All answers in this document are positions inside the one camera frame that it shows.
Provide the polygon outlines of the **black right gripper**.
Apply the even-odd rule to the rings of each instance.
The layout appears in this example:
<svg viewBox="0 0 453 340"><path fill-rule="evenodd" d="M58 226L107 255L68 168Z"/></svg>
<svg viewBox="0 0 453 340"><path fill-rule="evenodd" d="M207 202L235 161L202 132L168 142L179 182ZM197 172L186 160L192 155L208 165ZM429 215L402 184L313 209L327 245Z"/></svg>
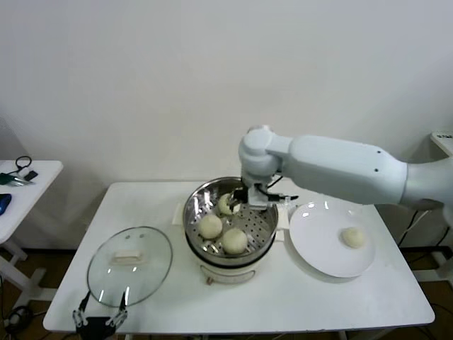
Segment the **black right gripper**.
<svg viewBox="0 0 453 340"><path fill-rule="evenodd" d="M237 213L241 209L240 204L248 202L248 189L235 189L227 195L226 203L229 205L229 212Z"/></svg>

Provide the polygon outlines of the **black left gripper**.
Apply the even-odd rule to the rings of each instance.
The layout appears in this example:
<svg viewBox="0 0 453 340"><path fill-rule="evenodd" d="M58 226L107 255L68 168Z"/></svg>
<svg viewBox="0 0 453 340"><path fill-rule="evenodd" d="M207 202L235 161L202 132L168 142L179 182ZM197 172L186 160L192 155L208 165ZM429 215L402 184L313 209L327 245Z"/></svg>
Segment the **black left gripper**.
<svg viewBox="0 0 453 340"><path fill-rule="evenodd" d="M89 300L89 292L73 310L72 318L76 325L76 333L83 340L104 340L116 333L116 325L122 325L127 319L126 292L122 294L120 306L117 313L109 317L88 317L85 316L86 306Z"/></svg>

